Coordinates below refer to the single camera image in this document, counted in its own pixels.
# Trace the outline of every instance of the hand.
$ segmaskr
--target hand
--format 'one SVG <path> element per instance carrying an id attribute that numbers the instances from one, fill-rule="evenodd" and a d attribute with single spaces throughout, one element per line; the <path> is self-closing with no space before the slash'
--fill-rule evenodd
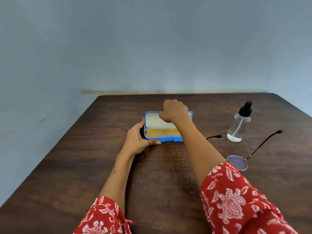
<path id="1" fill-rule="evenodd" d="M 163 111 L 159 113 L 159 117 L 165 122 L 175 123 L 179 119 L 189 117 L 188 107 L 177 99 L 167 99 L 163 103 Z"/>
<path id="2" fill-rule="evenodd" d="M 126 142 L 122 148 L 123 152 L 130 154 L 131 156 L 135 156 L 138 153 L 142 153 L 143 150 L 149 145 L 161 144 L 161 142 L 157 139 L 143 139 L 140 135 L 140 129 L 144 126 L 145 119 L 141 122 L 135 124 L 128 133 Z"/>

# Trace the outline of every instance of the red floral sleeve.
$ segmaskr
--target red floral sleeve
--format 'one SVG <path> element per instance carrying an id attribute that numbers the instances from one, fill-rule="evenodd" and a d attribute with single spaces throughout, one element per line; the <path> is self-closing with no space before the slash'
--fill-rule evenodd
<path id="1" fill-rule="evenodd" d="M 118 204 L 108 197 L 99 196 L 74 234 L 131 234 L 130 223 Z"/>
<path id="2" fill-rule="evenodd" d="M 297 233 L 278 208 L 230 163 L 222 163 L 208 174 L 200 195 L 213 234 Z"/>

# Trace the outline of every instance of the forearm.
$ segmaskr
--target forearm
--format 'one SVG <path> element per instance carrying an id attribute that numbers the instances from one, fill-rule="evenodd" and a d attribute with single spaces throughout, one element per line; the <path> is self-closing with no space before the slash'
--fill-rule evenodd
<path id="1" fill-rule="evenodd" d="M 208 173 L 226 160 L 197 130 L 190 117 L 179 118 L 173 123 L 183 138 L 191 167 L 200 187 Z"/>
<path id="2" fill-rule="evenodd" d="M 127 180 L 134 156 L 121 151 L 116 158 L 114 168 L 103 186 L 100 196 L 105 196 L 115 201 L 124 212 L 125 192 Z"/>

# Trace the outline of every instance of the person's left hand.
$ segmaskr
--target person's left hand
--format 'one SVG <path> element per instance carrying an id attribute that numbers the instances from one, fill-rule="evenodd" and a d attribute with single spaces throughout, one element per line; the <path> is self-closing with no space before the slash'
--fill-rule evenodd
<path id="1" fill-rule="evenodd" d="M 141 122 L 135 124 L 128 133 L 126 142 L 122 148 L 123 152 L 129 153 L 131 156 L 135 156 L 136 154 L 142 153 L 143 150 L 149 145 L 161 144 L 161 142 L 157 139 L 143 139 L 140 135 L 140 129 L 144 126 L 145 119 Z"/>

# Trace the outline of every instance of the person's right hand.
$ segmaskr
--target person's right hand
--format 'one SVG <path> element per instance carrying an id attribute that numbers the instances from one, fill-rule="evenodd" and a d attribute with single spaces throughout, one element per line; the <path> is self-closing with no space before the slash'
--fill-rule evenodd
<path id="1" fill-rule="evenodd" d="M 163 111 L 159 113 L 159 117 L 165 122 L 175 123 L 179 119 L 189 117 L 188 107 L 177 99 L 167 99 L 163 103 Z"/>

